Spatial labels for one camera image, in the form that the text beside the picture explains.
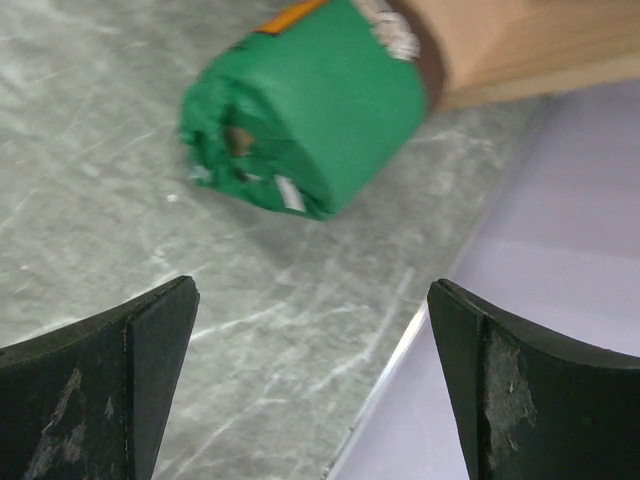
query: green cylindrical object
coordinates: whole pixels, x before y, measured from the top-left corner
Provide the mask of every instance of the green cylindrical object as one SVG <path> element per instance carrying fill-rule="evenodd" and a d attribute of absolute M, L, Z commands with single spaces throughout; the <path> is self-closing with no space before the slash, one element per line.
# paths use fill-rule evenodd
<path fill-rule="evenodd" d="M 302 2 L 212 61 L 182 109 L 181 138 L 201 185 L 324 220 L 384 167 L 424 120 L 433 92 L 422 38 L 414 61 L 394 58 L 387 40 L 406 46 L 408 38 L 384 30 L 397 13 L 381 10 L 372 25 L 358 7 L 367 1 Z M 246 141 L 234 151 L 228 136 L 238 131 Z"/>

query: wooden block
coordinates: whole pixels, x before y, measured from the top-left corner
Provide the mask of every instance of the wooden block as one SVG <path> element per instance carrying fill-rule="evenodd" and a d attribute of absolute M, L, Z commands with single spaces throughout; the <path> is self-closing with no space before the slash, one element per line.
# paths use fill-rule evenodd
<path fill-rule="evenodd" d="M 640 0 L 406 1 L 443 51 L 443 110 L 640 77 Z"/>

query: orange label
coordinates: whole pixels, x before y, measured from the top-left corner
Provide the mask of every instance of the orange label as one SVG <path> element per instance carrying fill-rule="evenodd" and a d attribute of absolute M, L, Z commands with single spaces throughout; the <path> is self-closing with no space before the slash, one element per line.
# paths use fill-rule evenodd
<path fill-rule="evenodd" d="M 306 0 L 284 9 L 280 15 L 258 29 L 258 32 L 279 35 L 298 23 L 304 17 L 320 8 L 329 0 Z"/>

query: green wrapping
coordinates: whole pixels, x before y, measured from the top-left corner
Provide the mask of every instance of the green wrapping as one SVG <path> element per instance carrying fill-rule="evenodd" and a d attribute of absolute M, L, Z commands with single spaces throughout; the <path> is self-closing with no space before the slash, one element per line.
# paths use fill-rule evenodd
<path fill-rule="evenodd" d="M 415 65 L 393 58 L 350 0 L 316 3 L 214 59 L 184 97 L 180 130 L 200 185 L 326 220 L 412 136 L 429 98 Z M 244 151 L 232 128 L 250 135 Z"/>

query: marble countertop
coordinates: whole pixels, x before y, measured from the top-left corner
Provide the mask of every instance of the marble countertop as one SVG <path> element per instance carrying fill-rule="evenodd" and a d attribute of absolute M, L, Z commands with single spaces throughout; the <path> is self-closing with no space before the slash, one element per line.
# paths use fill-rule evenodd
<path fill-rule="evenodd" d="M 158 480 L 319 477 L 542 104 L 434 118 L 329 223 L 199 189 L 181 96 L 286 3 L 0 11 L 0 343 L 192 275 L 202 300 Z"/>

